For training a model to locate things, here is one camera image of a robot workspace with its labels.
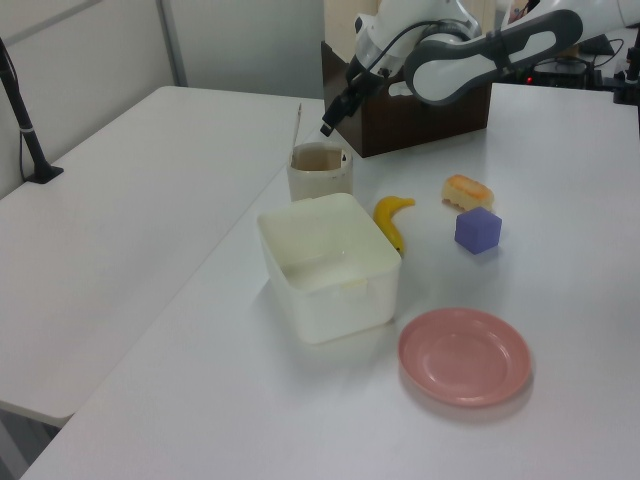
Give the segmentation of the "dark Franka gripper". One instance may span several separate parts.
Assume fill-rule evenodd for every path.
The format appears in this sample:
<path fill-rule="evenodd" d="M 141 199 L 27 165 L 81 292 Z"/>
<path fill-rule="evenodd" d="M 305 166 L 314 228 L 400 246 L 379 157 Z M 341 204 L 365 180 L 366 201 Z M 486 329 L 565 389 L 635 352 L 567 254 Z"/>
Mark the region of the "dark Franka gripper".
<path fill-rule="evenodd" d="M 358 110 L 360 93 L 376 90 L 395 75 L 395 58 L 389 54 L 395 35 L 395 20 L 388 12 L 359 14 L 355 20 L 355 54 L 348 66 L 348 81 L 341 95 L 331 102 L 322 117 L 320 132 L 329 137 L 345 117 Z"/>

